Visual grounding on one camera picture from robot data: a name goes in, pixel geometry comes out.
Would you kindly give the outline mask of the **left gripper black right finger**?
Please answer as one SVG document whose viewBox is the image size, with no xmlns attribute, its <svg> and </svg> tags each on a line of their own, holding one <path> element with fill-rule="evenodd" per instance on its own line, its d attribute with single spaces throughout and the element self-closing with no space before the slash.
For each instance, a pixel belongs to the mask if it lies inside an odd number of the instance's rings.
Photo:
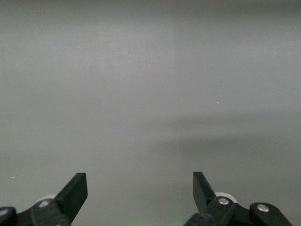
<svg viewBox="0 0 301 226">
<path fill-rule="evenodd" d="M 246 209 L 233 196 L 215 193 L 202 172 L 193 173 L 193 198 L 198 212 L 186 226 L 290 226 L 274 205 L 254 202 Z"/>
</svg>

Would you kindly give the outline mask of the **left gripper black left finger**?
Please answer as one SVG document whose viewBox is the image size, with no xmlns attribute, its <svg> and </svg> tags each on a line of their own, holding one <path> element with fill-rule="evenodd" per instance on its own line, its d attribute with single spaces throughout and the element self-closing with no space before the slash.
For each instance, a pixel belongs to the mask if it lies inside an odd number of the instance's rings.
<svg viewBox="0 0 301 226">
<path fill-rule="evenodd" d="M 0 208 L 2 226 L 71 226 L 87 199 L 86 173 L 77 173 L 57 194 L 41 198 L 17 213 L 12 206 Z"/>
</svg>

